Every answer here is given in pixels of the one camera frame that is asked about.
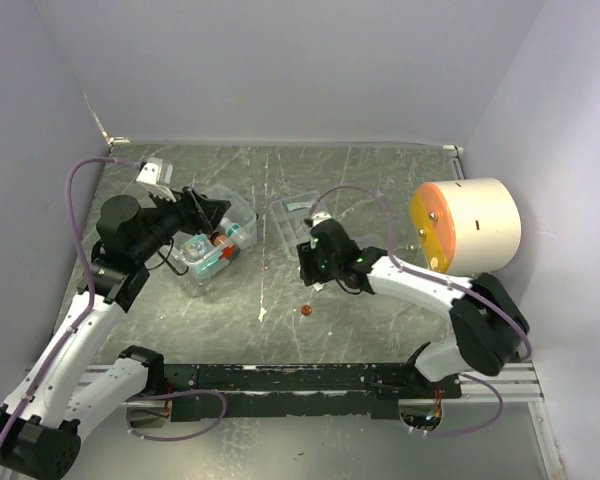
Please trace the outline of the brown syrup bottle orange cap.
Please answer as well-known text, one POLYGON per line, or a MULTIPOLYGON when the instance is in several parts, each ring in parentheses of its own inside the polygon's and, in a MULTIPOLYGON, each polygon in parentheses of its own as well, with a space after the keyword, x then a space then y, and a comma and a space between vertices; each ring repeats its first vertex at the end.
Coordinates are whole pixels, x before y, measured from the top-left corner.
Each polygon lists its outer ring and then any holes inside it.
POLYGON ((234 250, 235 245, 231 242, 231 240, 226 234, 220 231, 213 232, 211 235, 208 236, 208 239, 211 245, 221 252, 227 251, 228 254, 231 254, 234 250))

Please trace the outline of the white plastic medicine bottle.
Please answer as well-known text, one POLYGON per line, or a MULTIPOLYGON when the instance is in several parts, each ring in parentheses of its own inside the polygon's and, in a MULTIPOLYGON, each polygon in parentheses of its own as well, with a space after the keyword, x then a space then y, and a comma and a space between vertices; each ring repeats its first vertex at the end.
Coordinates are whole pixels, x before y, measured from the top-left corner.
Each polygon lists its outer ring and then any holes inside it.
POLYGON ((222 227, 225 235, 239 247, 241 247, 248 240, 248 238, 244 235, 243 228, 231 219, 223 217, 220 221, 220 226, 222 227))

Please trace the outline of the clear plastic medicine box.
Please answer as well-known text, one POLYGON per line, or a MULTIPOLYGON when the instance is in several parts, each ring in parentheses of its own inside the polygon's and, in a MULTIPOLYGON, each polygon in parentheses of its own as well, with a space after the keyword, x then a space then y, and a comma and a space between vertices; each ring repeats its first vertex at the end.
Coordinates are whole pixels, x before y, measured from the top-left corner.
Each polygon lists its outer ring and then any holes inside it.
POLYGON ((199 285, 209 283, 240 254, 257 243, 258 215, 238 193, 223 184, 203 191, 212 200, 228 200, 230 207, 211 234, 179 232, 160 253, 168 258, 177 274, 189 275, 199 285))

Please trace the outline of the clear bandage bag teal header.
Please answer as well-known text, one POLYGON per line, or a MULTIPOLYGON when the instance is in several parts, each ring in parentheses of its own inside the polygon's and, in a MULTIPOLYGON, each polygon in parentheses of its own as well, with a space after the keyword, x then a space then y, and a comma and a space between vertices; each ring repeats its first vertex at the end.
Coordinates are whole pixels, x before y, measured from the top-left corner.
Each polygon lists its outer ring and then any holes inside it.
POLYGON ((226 268, 229 264, 230 261, 225 258, 209 257, 196 262, 191 267, 191 270, 197 282, 204 284, 210 282, 215 275, 226 268))

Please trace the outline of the clear divider tray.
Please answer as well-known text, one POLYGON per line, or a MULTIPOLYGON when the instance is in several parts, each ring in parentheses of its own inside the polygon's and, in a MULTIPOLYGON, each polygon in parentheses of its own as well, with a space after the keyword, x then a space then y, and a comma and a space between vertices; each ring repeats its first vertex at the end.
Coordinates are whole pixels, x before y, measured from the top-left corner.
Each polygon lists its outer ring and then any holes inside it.
POLYGON ((286 205, 291 202, 311 201, 319 198, 318 191, 307 191, 270 203, 270 218, 279 233, 282 247, 290 260, 298 262, 297 245, 310 240, 309 229, 304 220, 309 217, 310 209, 289 212, 286 205))

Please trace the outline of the white teal swab packet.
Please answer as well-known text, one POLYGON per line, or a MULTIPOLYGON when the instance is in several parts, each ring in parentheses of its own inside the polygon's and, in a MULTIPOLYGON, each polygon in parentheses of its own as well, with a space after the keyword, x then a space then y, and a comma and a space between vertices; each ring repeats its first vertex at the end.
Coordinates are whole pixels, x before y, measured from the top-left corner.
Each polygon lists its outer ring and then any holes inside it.
POLYGON ((310 209, 313 203, 311 201, 291 202, 286 205, 289 212, 296 210, 310 209))

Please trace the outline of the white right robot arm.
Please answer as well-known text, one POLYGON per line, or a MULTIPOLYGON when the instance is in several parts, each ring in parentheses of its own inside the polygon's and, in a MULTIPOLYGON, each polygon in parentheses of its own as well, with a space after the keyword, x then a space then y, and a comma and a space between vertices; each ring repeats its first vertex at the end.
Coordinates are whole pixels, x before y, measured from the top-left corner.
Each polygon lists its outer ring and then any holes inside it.
POLYGON ((406 390, 423 398, 439 381, 469 370, 496 377, 503 367, 531 353, 529 324, 501 282, 483 273, 449 276, 392 256, 375 246, 361 248, 330 215, 304 220, 310 239, 297 245, 305 285, 338 283, 352 295, 386 295, 448 320, 447 338, 429 342, 408 360, 406 390))

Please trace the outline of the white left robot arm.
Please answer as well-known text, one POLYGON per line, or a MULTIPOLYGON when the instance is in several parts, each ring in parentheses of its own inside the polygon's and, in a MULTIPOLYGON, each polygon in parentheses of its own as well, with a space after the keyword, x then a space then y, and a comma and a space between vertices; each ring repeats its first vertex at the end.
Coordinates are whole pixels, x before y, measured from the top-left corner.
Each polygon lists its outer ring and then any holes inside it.
POLYGON ((231 207, 190 187, 143 207, 116 195, 100 209, 99 235, 81 255, 84 275, 61 327, 22 383, 0 406, 0 466, 36 479, 60 479, 73 465, 90 427, 117 405, 168 391, 163 355, 126 348, 100 383, 75 399, 92 357, 124 318, 150 273, 147 261, 178 233, 210 234, 231 207))

